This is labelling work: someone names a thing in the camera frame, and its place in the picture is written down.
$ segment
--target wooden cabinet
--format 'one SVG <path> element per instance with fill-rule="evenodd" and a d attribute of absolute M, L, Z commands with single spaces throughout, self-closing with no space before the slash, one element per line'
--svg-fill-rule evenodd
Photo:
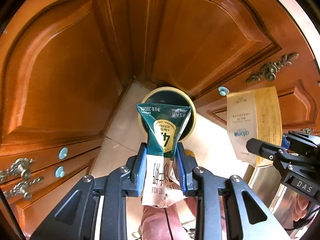
<path fill-rule="evenodd" d="M 26 0 L 7 22 L 0 36 L 0 187 L 10 191 L 21 181 L 20 173 L 6 176 L 17 159 L 33 160 L 30 179 L 46 176 L 29 202 L 10 200 L 27 235 L 37 224 L 32 218 L 38 221 L 35 207 L 90 169 L 134 78 L 183 90 L 198 113 L 222 126 L 226 98 L 218 87 L 275 86 L 284 131 L 320 131 L 319 68 L 277 0 Z M 262 74 L 248 82 L 263 66 L 275 80 Z M 63 148 L 68 154 L 60 158 Z M 63 165 L 67 174 L 57 179 Z"/>
<path fill-rule="evenodd" d="M 276 86 L 284 129 L 320 129 L 318 67 L 295 22 L 276 0 L 135 0 L 138 79 L 185 91 L 203 116 L 226 124 L 218 92 Z M 298 53 L 273 82 L 246 80 L 268 62 Z"/>
<path fill-rule="evenodd" d="M 16 214 L 65 178 L 89 172 L 98 155 L 133 80 L 126 5 L 26 0 L 0 36 L 0 187 Z M 32 163 L 13 174 L 17 160 Z M 12 191 L 37 178 L 28 187 L 31 198 Z M 26 212 L 20 225 L 41 216 Z"/>

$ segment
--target blue gripper pad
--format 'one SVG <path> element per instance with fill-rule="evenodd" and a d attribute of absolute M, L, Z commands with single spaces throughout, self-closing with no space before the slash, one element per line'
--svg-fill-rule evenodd
<path fill-rule="evenodd" d="M 143 186 L 144 180 L 146 178 L 146 171 L 147 171 L 147 145 L 145 143 L 141 143 L 140 149 L 137 155 L 137 164 L 139 164 L 139 171 L 137 177 L 137 194 L 140 196 Z"/>
<path fill-rule="evenodd" d="M 183 194 L 186 195 L 186 192 L 187 192 L 186 174 L 185 174 L 185 170 L 183 168 L 183 164 L 182 164 L 182 160 L 181 160 L 181 151 L 180 151 L 179 147 L 177 147 L 176 156 L 174 158 L 175 158 L 176 165 L 177 165 L 177 173 L 178 173 L 178 180 L 180 183 L 180 189 L 182 190 Z"/>
<path fill-rule="evenodd" d="M 281 142 L 281 147 L 285 149 L 289 149 L 290 147 L 290 141 L 288 141 L 284 135 L 282 135 L 282 142 Z"/>
<path fill-rule="evenodd" d="M 178 142 L 177 144 L 175 161 L 177 165 L 180 188 L 185 196 L 192 196 L 193 191 L 195 190 L 195 185 L 193 184 L 192 179 L 192 169 L 198 166 L 198 164 L 192 156 L 186 155 L 181 142 Z"/>

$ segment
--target cabinet drawer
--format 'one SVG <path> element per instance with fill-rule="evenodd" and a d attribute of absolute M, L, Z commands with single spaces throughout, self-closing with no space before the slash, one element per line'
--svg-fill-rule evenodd
<path fill-rule="evenodd" d="M 81 142 L 81 143 L 54 147 L 54 148 L 45 149 L 45 150 L 27 152 L 27 153 L 18 154 L 18 155 L 2 156 L 0 158 L 0 170 L 6 171 L 8 168 L 10 168 L 10 166 L 16 160 L 20 158 L 27 158 L 28 160 L 33 159 L 33 162 L 28 166 L 28 169 L 31 172 L 38 171 L 52 164 L 67 160 L 78 154 L 81 154 L 83 152 L 87 152 L 91 149 L 99 147 L 102 144 L 102 142 L 103 142 L 103 138 L 100 138 L 100 139 L 90 140 L 90 141 Z M 59 153 L 63 148 L 67 148 L 68 153 L 66 157 L 64 157 L 63 159 L 60 159 Z M 20 175 L 17 175 L 17 176 L 9 175 L 6 178 L 6 181 L 18 178 L 19 176 Z"/>
<path fill-rule="evenodd" d="M 11 205 L 16 219 L 26 237 L 30 237 L 51 210 L 68 193 L 68 191 L 86 174 L 87 168 L 66 179 L 47 194 L 33 201 L 19 200 Z"/>
<path fill-rule="evenodd" d="M 57 178 L 55 175 L 56 170 L 60 166 L 63 167 L 64 176 L 67 176 L 67 175 L 71 174 L 73 171 L 79 169 L 80 167 L 85 166 L 86 164 L 88 164 L 88 162 L 91 159 L 95 158 L 98 155 L 98 153 L 100 152 L 100 149 L 101 149 L 101 147 L 98 147 L 96 149 L 93 149 L 93 150 L 88 151 L 86 153 L 83 153 L 81 155 L 75 156 L 75 157 L 70 158 L 68 160 L 51 165 L 51 166 L 44 168 L 42 170 L 33 172 L 28 181 L 33 181 L 36 178 L 43 177 L 43 182 L 35 183 L 35 184 L 29 186 L 28 192 L 30 192 L 30 193 L 36 192 L 36 191 L 54 183 L 54 182 L 56 182 L 57 180 L 61 179 L 61 178 Z M 5 191 L 10 192 L 10 190 L 12 190 L 14 188 L 14 186 L 17 185 L 19 182 L 21 182 L 21 179 L 11 180 L 9 182 L 2 184 L 1 189 L 3 192 L 5 192 Z M 12 196 L 12 197 L 8 198 L 8 202 L 10 204 L 10 203 L 17 201 L 20 198 L 23 198 L 23 196 L 22 195 Z"/>

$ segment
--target light blue knob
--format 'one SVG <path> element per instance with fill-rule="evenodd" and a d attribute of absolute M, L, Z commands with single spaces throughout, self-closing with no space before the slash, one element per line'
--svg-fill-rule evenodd
<path fill-rule="evenodd" d="M 56 173 L 55 173 L 56 177 L 62 178 L 64 176 L 64 174 L 65 174 L 65 172 L 63 170 L 63 167 L 62 166 L 58 167 L 56 170 Z"/>
<path fill-rule="evenodd" d="M 230 93 L 230 91 L 226 87 L 218 87 L 220 95 L 223 97 Z"/>
<path fill-rule="evenodd" d="M 68 155 L 68 148 L 64 147 L 59 152 L 59 159 L 62 160 L 63 158 L 67 157 L 67 155 Z"/>

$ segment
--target raised door panel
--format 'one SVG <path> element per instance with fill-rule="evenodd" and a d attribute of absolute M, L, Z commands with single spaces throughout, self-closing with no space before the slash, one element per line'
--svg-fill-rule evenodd
<path fill-rule="evenodd" d="M 155 14 L 151 79 L 190 96 L 279 50 L 245 0 L 157 0 Z"/>
<path fill-rule="evenodd" d="M 201 109 L 204 112 L 200 112 L 203 116 L 211 119 L 215 123 L 227 128 L 227 101 L 223 100 L 222 106 L 214 107 L 208 106 L 207 109 Z"/>
<path fill-rule="evenodd" d="M 278 93 L 283 129 L 307 128 L 318 125 L 318 108 L 302 79 Z"/>
<path fill-rule="evenodd" d="M 101 0 L 59 0 L 21 29 L 3 65 L 2 154 L 103 136 L 123 89 L 106 22 Z"/>

